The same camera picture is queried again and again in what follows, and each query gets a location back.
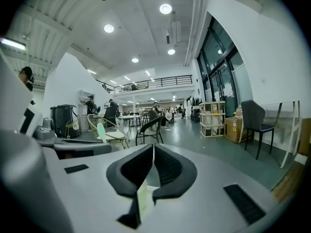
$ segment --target white shelving unit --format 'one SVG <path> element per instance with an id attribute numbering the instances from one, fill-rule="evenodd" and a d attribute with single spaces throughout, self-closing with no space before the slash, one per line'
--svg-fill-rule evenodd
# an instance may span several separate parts
<path id="1" fill-rule="evenodd" d="M 90 92 L 86 92 L 84 90 L 80 90 L 78 91 L 78 108 L 77 108 L 77 112 L 79 115 L 86 115 L 87 113 L 87 107 L 83 104 L 81 104 L 81 101 L 87 102 L 89 100 L 88 96 L 93 95 L 94 99 L 95 99 L 95 94 L 90 93 Z"/>
<path id="2" fill-rule="evenodd" d="M 203 137 L 224 135 L 225 101 L 200 104 L 200 133 Z"/>

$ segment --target metal chair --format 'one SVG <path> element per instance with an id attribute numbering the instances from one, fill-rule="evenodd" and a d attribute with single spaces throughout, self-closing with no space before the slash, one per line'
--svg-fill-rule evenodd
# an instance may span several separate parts
<path id="1" fill-rule="evenodd" d="M 248 131 L 253 130 L 253 131 L 258 132 L 259 133 L 259 147 L 258 147 L 258 152 L 256 156 L 256 160 L 257 160 L 259 156 L 260 148 L 261 148 L 263 133 L 266 133 L 269 131 L 272 131 L 272 138 L 271 138 L 271 145 L 270 145 L 270 152 L 269 152 L 271 153 L 275 126 L 262 123 L 266 112 L 262 107 L 260 107 L 253 100 L 244 101 L 241 103 L 241 106 L 242 106 L 242 111 L 243 111 L 244 127 L 247 129 L 246 143 L 245 143 L 244 150 L 246 150 L 246 147 L 247 147 Z"/>
<path id="2" fill-rule="evenodd" d="M 162 122 L 163 118 L 164 118 L 164 116 L 159 116 L 159 117 L 147 122 L 141 128 L 137 128 L 137 134 L 136 134 L 136 139 L 135 139 L 136 146 L 137 146 L 137 139 L 142 138 L 142 137 L 143 137 L 143 144 L 145 144 L 145 137 L 146 136 L 153 137 L 159 143 L 159 139 L 158 139 L 158 135 L 159 135 L 161 138 L 161 141 L 163 143 L 163 139 L 162 139 L 162 136 L 160 133 L 161 122 Z"/>
<path id="3" fill-rule="evenodd" d="M 87 121 L 95 137 L 99 140 L 101 140 L 101 137 L 99 136 L 98 131 L 97 131 L 97 124 L 102 123 L 105 127 L 105 130 L 107 130 L 108 125 L 115 126 L 115 129 L 118 131 L 112 131 L 112 132 L 106 131 L 106 141 L 107 142 L 119 141 L 121 142 L 123 149 L 125 149 L 125 144 L 123 143 L 125 142 L 127 147 L 129 148 L 126 142 L 126 139 L 127 139 L 126 133 L 114 123 L 108 121 L 107 119 L 101 116 L 93 115 L 93 114 L 87 115 Z"/>

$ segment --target ceiling light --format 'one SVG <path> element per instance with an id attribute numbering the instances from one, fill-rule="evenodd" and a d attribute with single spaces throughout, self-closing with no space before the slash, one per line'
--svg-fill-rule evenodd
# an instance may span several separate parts
<path id="1" fill-rule="evenodd" d="M 93 74 L 96 74 L 96 72 L 93 72 L 92 70 L 87 70 L 88 72 L 90 72 L 90 73 L 93 73 Z"/>
<path id="2" fill-rule="evenodd" d="M 172 54 L 174 54 L 175 53 L 175 50 L 174 49 L 170 49 L 170 50 L 168 50 L 168 52 L 167 52 L 169 55 L 172 55 Z"/>
<path id="3" fill-rule="evenodd" d="M 11 40 L 11 39 L 5 39 L 5 38 L 0 38 L 1 43 L 9 45 L 11 47 L 15 47 L 18 49 L 22 49 L 22 50 L 26 50 L 26 45 L 21 43 L 21 42 L 17 42 L 15 40 Z"/>
<path id="4" fill-rule="evenodd" d="M 169 14 L 171 11 L 172 7 L 167 3 L 160 6 L 160 12 L 163 14 Z"/>
<path id="5" fill-rule="evenodd" d="M 110 25 L 110 24 L 107 24 L 104 26 L 104 30 L 107 32 L 107 33 L 111 33 L 113 32 L 113 26 Z"/>

